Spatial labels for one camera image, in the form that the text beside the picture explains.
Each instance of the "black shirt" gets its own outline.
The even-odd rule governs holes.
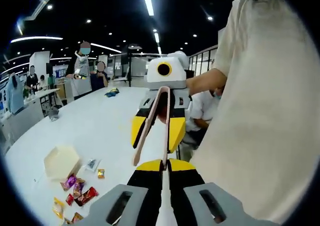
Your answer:
[[[33,77],[31,77],[30,75],[28,75],[28,77],[26,78],[26,83],[27,86],[31,87],[32,86],[36,86],[38,84],[38,76],[37,74],[34,74]]]
[[[105,79],[107,79],[107,74],[105,72],[101,72],[101,73],[103,73],[103,75],[105,76]],[[97,73],[91,74],[90,79],[91,79],[92,91],[96,91],[105,87],[103,77],[98,77]]]

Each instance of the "red candy wrapper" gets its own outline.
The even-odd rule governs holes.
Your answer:
[[[73,187],[73,197],[76,199],[81,196],[82,189],[84,188],[85,182],[81,178],[77,178]]]
[[[90,187],[88,191],[83,193],[80,197],[76,198],[74,201],[80,207],[89,202],[93,197],[98,196],[99,193],[95,190],[94,187]]]
[[[66,182],[61,182],[60,184],[64,191],[68,191],[76,183],[76,180],[77,178],[71,174]]]
[[[68,197],[66,197],[66,203],[68,204],[68,205],[72,205],[72,203],[74,202],[74,197],[71,195],[71,193],[69,193],[69,195],[68,195]]]

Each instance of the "candy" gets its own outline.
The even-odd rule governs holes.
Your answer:
[[[73,223],[72,223],[70,220],[68,220],[68,219],[64,218],[64,222],[63,222],[63,224],[66,224],[66,225],[72,225]]]
[[[81,178],[77,178],[73,187],[73,197],[76,199],[82,194],[82,189],[84,188],[85,181]]]
[[[68,197],[66,197],[66,203],[68,204],[68,205],[72,205],[72,203],[74,202],[74,197],[71,195],[71,193],[69,193],[69,195],[68,195]]]
[[[83,218],[84,218],[84,217],[82,217],[79,213],[76,212],[76,213],[74,214],[73,219],[72,219],[71,222],[74,224],[74,223],[82,220]]]
[[[77,178],[71,174],[66,182],[61,182],[60,184],[64,191],[68,191],[76,183],[76,180]]]
[[[60,219],[62,219],[63,216],[64,216],[64,207],[65,207],[65,205],[64,205],[63,202],[61,202],[56,197],[53,200],[54,200],[54,202],[53,202],[52,210]]]
[[[90,187],[88,191],[83,193],[80,197],[76,198],[74,201],[80,207],[90,201],[93,197],[98,196],[99,193],[95,190],[94,187]]]
[[[98,179],[104,179],[104,178],[105,178],[105,170],[98,169]]]

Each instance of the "yellow candy wrapper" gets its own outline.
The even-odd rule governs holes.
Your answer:
[[[65,204],[61,202],[59,199],[57,199],[56,197],[54,197],[52,210],[60,219],[63,219],[64,217],[64,208],[65,208]]]
[[[98,169],[98,179],[104,179],[104,178],[105,178],[105,170]]]

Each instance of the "chair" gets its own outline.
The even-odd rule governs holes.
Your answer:
[[[124,81],[125,83],[127,83],[129,70],[130,70],[130,67],[128,66],[128,68],[126,69],[125,76],[124,77],[115,78],[113,81],[114,82]]]

